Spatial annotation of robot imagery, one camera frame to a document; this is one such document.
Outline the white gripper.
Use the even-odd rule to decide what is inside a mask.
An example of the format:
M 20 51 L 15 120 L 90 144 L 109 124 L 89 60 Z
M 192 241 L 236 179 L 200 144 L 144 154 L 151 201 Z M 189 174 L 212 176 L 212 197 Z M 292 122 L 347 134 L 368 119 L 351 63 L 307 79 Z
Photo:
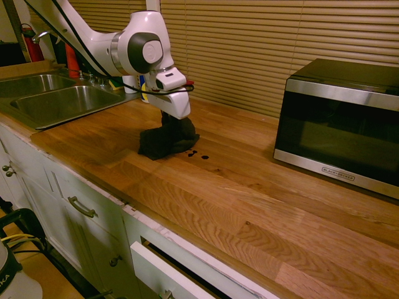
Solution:
M 170 122 L 170 115 L 181 120 L 191 113 L 188 92 L 169 95 L 147 95 L 149 104 L 161 110 L 161 123 Z

